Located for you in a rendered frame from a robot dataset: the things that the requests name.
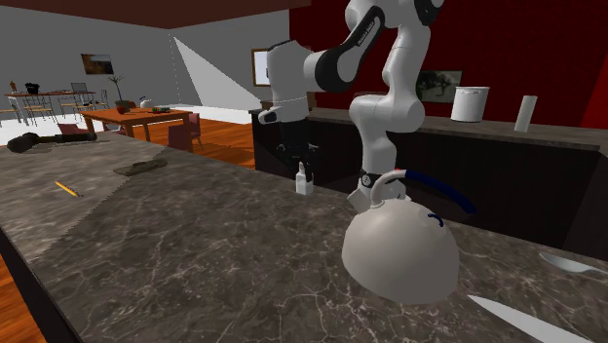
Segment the small white bottle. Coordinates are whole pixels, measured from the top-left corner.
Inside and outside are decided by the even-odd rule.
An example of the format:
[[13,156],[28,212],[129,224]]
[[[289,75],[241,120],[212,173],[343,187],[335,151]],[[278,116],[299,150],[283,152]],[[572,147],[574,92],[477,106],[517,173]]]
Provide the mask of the small white bottle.
[[306,169],[303,162],[299,162],[298,168],[295,175],[295,191],[300,195],[310,195],[314,189],[314,176]]

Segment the red chair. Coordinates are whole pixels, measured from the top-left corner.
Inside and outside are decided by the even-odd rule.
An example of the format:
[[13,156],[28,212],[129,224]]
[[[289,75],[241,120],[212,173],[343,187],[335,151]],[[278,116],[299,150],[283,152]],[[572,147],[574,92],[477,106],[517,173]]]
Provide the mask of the red chair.
[[185,124],[168,127],[168,147],[188,151],[194,139],[197,139],[199,145],[202,146],[200,115],[191,113],[189,123],[190,129],[187,129]]

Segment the flat dark olive object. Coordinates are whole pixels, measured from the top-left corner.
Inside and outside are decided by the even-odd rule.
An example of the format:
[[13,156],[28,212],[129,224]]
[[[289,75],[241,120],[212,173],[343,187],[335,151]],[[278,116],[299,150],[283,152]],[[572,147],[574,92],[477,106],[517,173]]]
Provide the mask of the flat dark olive object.
[[152,159],[145,162],[137,162],[130,166],[115,169],[114,172],[124,176],[133,176],[143,172],[150,172],[158,168],[162,168],[168,164],[168,161],[162,158]]

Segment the wooden dining table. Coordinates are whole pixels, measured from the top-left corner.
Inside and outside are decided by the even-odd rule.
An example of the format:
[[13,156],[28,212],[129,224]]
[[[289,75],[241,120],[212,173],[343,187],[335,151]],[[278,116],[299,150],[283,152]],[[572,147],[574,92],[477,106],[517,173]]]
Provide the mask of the wooden dining table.
[[184,135],[187,140],[187,148],[190,152],[193,150],[191,137],[192,124],[190,122],[191,111],[175,109],[154,111],[152,107],[136,107],[134,109],[129,109],[123,114],[119,112],[118,108],[81,111],[80,114],[84,118],[87,128],[91,133],[95,131],[93,120],[122,126],[129,137],[133,137],[133,126],[141,125],[144,127],[145,139],[147,141],[151,140],[148,128],[150,124],[181,120],[185,127]]

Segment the white canister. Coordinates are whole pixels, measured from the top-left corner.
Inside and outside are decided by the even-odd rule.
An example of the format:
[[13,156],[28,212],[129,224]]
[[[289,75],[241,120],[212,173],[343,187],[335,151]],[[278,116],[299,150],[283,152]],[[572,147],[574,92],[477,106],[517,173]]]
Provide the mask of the white canister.
[[481,122],[489,90],[489,87],[457,87],[450,119],[463,123]]

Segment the dark kitchen counter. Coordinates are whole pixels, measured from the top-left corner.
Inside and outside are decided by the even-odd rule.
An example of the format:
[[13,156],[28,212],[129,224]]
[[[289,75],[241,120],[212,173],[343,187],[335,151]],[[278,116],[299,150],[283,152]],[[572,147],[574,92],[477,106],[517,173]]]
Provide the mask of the dark kitchen counter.
[[[250,110],[255,168],[294,179],[279,158],[279,124]],[[347,195],[358,186],[361,139],[348,112],[308,117],[319,146],[315,185]],[[407,195],[443,218],[608,261],[608,152],[597,145],[424,128],[388,133],[397,168],[436,178],[477,208],[465,214],[430,186],[406,180]]]

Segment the white paper roll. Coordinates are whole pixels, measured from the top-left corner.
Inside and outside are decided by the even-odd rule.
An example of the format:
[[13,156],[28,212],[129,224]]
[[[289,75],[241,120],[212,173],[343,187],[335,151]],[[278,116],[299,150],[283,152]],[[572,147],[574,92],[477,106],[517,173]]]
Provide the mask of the white paper roll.
[[536,95],[525,95],[522,98],[513,128],[515,132],[526,133],[528,131],[537,100]]

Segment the desk with metal chairs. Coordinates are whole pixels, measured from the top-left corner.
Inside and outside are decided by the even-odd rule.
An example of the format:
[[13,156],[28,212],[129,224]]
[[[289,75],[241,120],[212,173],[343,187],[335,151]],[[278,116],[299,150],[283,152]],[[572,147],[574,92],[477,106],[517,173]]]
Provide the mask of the desk with metal chairs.
[[58,122],[57,115],[65,119],[73,114],[77,120],[82,120],[83,111],[108,109],[107,90],[100,95],[90,91],[85,83],[72,83],[68,90],[42,92],[38,84],[27,83],[25,92],[18,92],[14,82],[12,91],[5,94],[10,103],[9,109],[0,110],[0,113],[13,111],[20,123],[27,126],[37,126],[37,119],[51,119]]

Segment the long black object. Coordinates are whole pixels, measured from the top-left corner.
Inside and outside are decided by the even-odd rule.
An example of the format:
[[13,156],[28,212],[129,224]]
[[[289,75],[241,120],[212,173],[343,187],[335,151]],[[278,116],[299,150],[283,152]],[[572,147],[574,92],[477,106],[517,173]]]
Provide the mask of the long black object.
[[10,151],[20,154],[41,143],[69,143],[95,140],[97,140],[95,133],[55,134],[50,136],[39,136],[37,133],[24,133],[9,140],[6,146]]

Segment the silver knife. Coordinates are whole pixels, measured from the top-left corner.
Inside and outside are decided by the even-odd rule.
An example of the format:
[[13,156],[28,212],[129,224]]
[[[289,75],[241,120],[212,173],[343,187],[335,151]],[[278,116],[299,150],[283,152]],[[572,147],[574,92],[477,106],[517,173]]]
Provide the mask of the silver knife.
[[469,298],[483,309],[541,343],[593,343],[584,337],[499,302],[475,295],[469,295]]

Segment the silver spoon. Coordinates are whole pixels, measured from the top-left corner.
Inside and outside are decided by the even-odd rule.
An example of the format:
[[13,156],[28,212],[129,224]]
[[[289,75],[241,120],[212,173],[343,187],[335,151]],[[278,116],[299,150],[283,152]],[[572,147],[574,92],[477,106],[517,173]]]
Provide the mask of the silver spoon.
[[598,272],[601,274],[608,275],[608,271],[604,271],[604,270],[589,266],[587,264],[577,262],[574,260],[570,260],[570,259],[567,259],[564,257],[552,255],[552,254],[545,253],[545,252],[540,252],[539,255],[544,260],[546,260],[548,263],[552,264],[553,266],[555,266],[563,271],[567,271],[567,272],[571,272],[571,273],[584,273],[587,271],[593,271],[593,272]]

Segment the white framed wall picture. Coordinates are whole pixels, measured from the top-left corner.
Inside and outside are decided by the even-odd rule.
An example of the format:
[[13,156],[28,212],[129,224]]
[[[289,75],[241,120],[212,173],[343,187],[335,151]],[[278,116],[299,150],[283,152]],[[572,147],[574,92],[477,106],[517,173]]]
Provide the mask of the white framed wall picture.
[[266,49],[252,49],[252,80],[254,87],[269,87],[270,82],[267,75],[267,53]]

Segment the green wall picture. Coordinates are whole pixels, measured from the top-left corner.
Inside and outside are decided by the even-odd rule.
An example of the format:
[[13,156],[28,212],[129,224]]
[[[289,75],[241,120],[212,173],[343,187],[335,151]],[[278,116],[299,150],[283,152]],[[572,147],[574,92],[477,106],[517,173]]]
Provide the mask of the green wall picture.
[[423,102],[452,103],[462,76],[462,70],[421,70],[416,94]]

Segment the dark landscape wall picture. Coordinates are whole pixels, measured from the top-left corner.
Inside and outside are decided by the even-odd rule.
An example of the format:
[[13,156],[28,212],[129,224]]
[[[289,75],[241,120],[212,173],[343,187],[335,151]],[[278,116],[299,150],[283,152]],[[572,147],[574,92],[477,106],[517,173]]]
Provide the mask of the dark landscape wall picture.
[[85,72],[88,75],[113,75],[110,55],[81,54]]

